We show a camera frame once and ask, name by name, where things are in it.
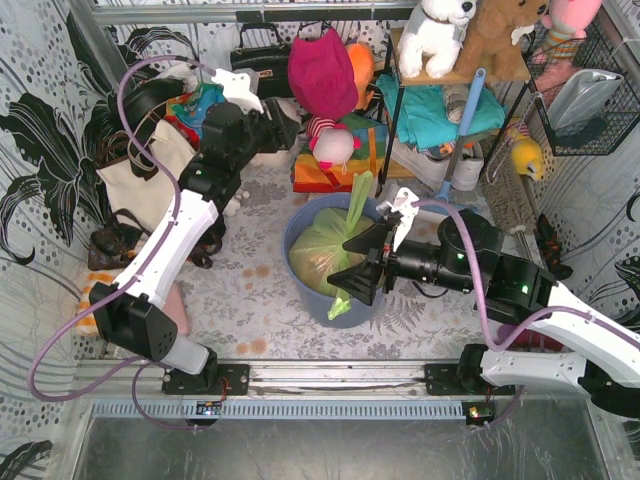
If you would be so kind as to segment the green trash bag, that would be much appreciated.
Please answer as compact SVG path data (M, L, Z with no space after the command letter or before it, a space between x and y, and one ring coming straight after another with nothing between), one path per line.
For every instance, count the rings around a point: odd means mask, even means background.
M348 209L325 208L318 212L288 253L294 273L306 286L322 295L335 295L328 312L330 320L350 310L351 296L330 285L327 277L364 260L361 254L345 251L342 244L379 219L376 204L369 198L373 183L370 172L355 175Z

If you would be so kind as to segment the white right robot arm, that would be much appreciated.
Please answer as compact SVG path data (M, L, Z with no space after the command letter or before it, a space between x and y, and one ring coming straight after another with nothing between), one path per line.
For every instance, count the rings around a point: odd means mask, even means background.
M639 416L639 336L590 308L535 263L502 253L503 232L465 209L444 219L436 245L404 240L398 212L346 241L361 263L327 281L371 305L396 279L473 293L482 322L511 327L499 341L464 347L443 373L427 369L432 395L510 394L517 387L564 390L597 407Z

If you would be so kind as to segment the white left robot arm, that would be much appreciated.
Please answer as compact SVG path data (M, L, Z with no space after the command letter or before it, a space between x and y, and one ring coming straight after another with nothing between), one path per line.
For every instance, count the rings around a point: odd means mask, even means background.
M175 277L202 237L222 236L218 223L241 185L240 173L259 153L294 145L300 122L286 100L268 98L264 112L231 102L212 105L200 150L182 171L178 190L158 227L112 284L89 294L102 339L151 362L201 374L214 354L179 334L163 311Z

